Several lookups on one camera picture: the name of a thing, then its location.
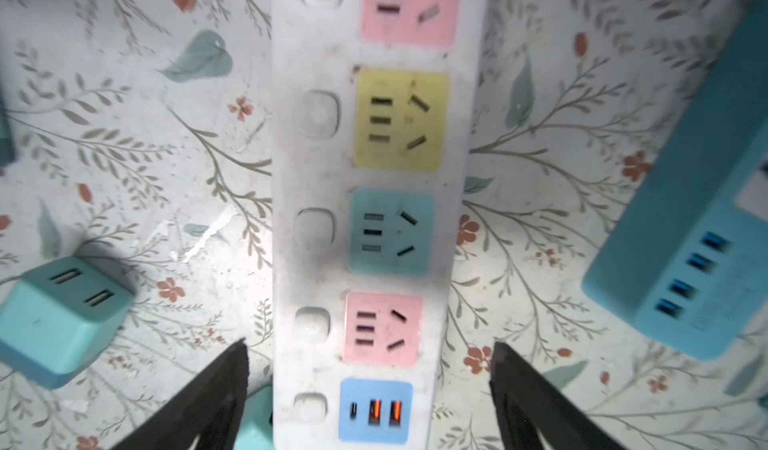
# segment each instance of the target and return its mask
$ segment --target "table surface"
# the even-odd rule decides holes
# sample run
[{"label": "table surface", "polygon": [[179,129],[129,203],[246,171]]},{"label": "table surface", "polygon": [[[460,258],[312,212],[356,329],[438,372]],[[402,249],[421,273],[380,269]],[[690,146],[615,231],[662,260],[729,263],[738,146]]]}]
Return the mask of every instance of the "table surface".
[{"label": "table surface", "polygon": [[[627,448],[768,447],[765,312],[700,363],[580,287],[748,1],[492,0],[430,448],[502,447],[494,340]],[[2,298],[73,253],[138,291],[65,387],[3,367],[0,448],[108,448],[243,337],[270,378],[271,31],[270,0],[0,0]]]}]

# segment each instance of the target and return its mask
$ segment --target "pink outlet panel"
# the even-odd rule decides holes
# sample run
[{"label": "pink outlet panel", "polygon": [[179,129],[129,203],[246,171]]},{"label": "pink outlet panel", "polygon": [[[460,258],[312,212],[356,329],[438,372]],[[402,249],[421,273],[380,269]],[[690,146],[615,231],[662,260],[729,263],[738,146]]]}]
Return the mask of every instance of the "pink outlet panel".
[{"label": "pink outlet panel", "polygon": [[344,361],[412,366],[422,326],[419,296],[350,293],[346,297]]},{"label": "pink outlet panel", "polygon": [[456,36],[458,0],[365,0],[362,37],[447,48]]}]

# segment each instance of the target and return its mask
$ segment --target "power strip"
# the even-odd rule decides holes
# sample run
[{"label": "power strip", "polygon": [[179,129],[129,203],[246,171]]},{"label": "power strip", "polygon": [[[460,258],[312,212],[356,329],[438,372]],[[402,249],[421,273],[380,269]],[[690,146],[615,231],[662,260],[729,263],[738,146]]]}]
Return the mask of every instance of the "power strip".
[{"label": "power strip", "polygon": [[488,0],[273,0],[276,448],[427,445]]},{"label": "power strip", "polygon": [[654,340],[713,359],[768,281],[768,0],[756,0],[584,277]]}]

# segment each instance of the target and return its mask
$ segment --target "white power strip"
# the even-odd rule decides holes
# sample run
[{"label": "white power strip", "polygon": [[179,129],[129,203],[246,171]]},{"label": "white power strip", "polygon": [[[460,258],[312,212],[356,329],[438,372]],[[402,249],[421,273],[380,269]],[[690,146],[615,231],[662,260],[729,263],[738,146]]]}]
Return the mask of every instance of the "white power strip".
[{"label": "white power strip", "polygon": [[274,441],[427,445],[488,0],[273,0]]}]

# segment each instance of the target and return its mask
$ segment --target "blue usb port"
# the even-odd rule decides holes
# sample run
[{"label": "blue usb port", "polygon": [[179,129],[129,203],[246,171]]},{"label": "blue usb port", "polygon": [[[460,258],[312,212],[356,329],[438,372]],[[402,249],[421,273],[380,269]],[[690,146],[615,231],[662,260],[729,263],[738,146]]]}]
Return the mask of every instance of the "blue usb port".
[{"label": "blue usb port", "polygon": [[680,282],[679,280],[672,281],[672,285],[670,285],[670,290],[677,293],[677,295],[680,295],[687,299],[694,296],[694,291],[696,291],[696,289],[693,286],[688,285],[686,282]]},{"label": "blue usb port", "polygon": [[667,315],[676,319],[677,316],[680,315],[680,312],[683,311],[683,307],[680,305],[675,305],[672,301],[661,299],[656,304],[656,310],[661,311],[662,313],[666,313]]},{"label": "blue usb port", "polygon": [[706,232],[701,242],[720,253],[724,253],[726,248],[728,248],[728,240],[712,232]]},{"label": "blue usb port", "polygon": [[706,258],[705,256],[694,253],[688,258],[688,265],[693,266],[695,269],[699,269],[702,272],[709,273],[715,267],[715,262]]}]

